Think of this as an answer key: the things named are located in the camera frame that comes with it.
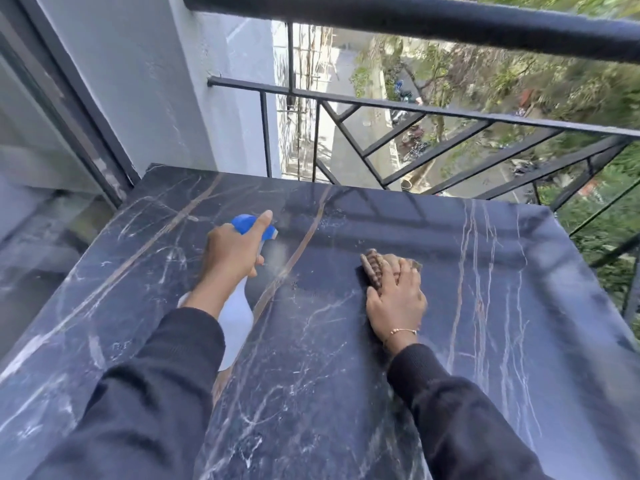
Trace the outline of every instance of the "gold bracelet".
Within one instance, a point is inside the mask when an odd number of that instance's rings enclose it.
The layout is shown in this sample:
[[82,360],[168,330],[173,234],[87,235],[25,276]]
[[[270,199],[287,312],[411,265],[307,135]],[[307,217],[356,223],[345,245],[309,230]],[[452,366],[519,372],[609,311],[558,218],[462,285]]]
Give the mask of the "gold bracelet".
[[386,346],[387,346],[387,342],[389,341],[389,339],[391,338],[391,336],[392,336],[394,333],[397,333],[397,332],[399,332],[399,331],[410,331],[412,334],[414,334],[414,335],[418,335],[418,331],[417,331],[417,330],[411,330],[410,328],[395,328],[395,329],[393,329],[393,330],[391,331],[391,333],[389,333],[389,336],[385,339],[385,341],[384,341],[384,342],[382,342],[382,346],[383,346],[383,347],[386,347]]

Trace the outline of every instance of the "white spray bottle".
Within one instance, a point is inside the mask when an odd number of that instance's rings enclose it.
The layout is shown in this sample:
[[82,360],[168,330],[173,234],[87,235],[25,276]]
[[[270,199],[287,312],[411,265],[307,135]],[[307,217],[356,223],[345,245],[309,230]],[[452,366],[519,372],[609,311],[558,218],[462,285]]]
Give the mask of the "white spray bottle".
[[[257,217],[250,216],[249,214],[241,214],[234,217],[233,220],[231,220],[231,224],[240,234],[245,234],[251,229],[256,218]],[[277,235],[278,231],[274,226],[267,227],[262,234],[258,255],[260,255],[264,242],[267,239],[275,239]],[[244,277],[242,281],[238,283],[238,286],[236,286],[236,289],[231,293],[222,307],[220,316],[218,317],[218,323],[220,323],[220,327],[222,327],[222,331],[225,334],[226,345],[225,355],[222,357],[219,371],[228,369],[235,362],[237,355],[240,353],[240,349],[244,345],[253,327],[253,312],[244,295],[246,280],[247,278]],[[189,293],[186,293],[180,298],[178,307],[183,304],[188,295]]]

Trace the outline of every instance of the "balcony railing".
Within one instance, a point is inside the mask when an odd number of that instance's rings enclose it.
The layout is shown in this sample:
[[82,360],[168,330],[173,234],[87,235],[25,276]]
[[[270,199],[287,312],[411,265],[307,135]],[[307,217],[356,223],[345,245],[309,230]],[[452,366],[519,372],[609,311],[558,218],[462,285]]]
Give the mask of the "balcony railing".
[[[581,132],[595,137],[592,144],[540,165],[533,171],[514,177],[512,180],[486,190],[475,196],[491,200],[516,189],[528,186],[533,189],[534,201],[541,204],[538,184],[579,162],[586,162],[586,169],[572,179],[548,204],[554,212],[580,191],[591,179],[616,158],[629,144],[640,139],[640,131],[619,127],[525,118],[512,114],[486,114],[461,109],[418,105],[406,102],[357,98],[300,89],[295,86],[293,23],[309,23],[341,27],[359,31],[383,32],[434,38],[446,41],[473,43],[492,47],[528,50],[544,54],[566,55],[613,62],[640,62],[640,24],[623,20],[601,20],[583,16],[565,15],[547,11],[533,11],[514,7],[491,6],[457,0],[184,0],[190,9],[240,15],[253,18],[281,20],[287,24],[288,37],[288,85],[286,87],[260,84],[226,77],[210,77],[207,85],[245,89],[260,95],[264,152],[268,177],[271,176],[270,136],[267,118],[267,94],[306,98],[315,102],[315,136],[311,180],[316,180],[316,169],[329,182],[339,185],[338,178],[318,158],[318,134],[320,111],[329,115],[348,144],[371,172],[382,189],[424,167],[438,156],[458,147],[469,138],[490,128],[496,123],[507,123],[522,127],[534,127],[535,131],[523,140],[491,154],[473,168],[425,190],[424,194],[439,194],[475,175],[507,162],[535,146],[557,137],[564,132]],[[348,105],[347,110],[336,113],[330,102]],[[362,107],[385,108],[390,111],[406,111],[408,117],[377,141],[361,147],[347,128],[345,121]],[[420,154],[418,158],[391,175],[380,175],[370,157],[391,140],[405,133],[427,115],[449,116],[472,121],[455,136],[449,137]],[[640,185],[640,179],[622,190],[570,235],[578,233],[603,212]],[[640,249],[640,234],[620,244],[617,248],[591,264],[597,269],[606,266]],[[629,283],[621,314],[626,322],[636,319],[640,305],[640,253],[634,255],[634,274]]]

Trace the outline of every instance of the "black sleeve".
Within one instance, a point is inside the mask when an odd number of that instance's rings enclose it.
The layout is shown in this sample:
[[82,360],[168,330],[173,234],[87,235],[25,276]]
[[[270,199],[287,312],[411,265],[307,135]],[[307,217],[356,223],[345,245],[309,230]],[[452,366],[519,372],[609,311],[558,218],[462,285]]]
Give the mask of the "black sleeve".
[[434,480],[549,479],[480,388],[450,376],[427,346],[402,350],[387,379],[413,414]]
[[31,480],[191,480],[224,351],[212,316],[168,313],[135,357],[105,372],[76,429]]

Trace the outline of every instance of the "black marble countertop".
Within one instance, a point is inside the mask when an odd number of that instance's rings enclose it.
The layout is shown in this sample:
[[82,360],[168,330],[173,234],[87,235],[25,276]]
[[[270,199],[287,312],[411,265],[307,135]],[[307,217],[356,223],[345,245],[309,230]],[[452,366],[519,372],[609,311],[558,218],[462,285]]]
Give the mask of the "black marble countertop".
[[367,324],[359,254],[420,261],[420,339],[492,398],[556,480],[637,478],[635,341],[546,207],[155,166],[0,364],[0,477],[24,479],[101,373],[193,286],[205,234],[272,209],[196,478],[428,477]]

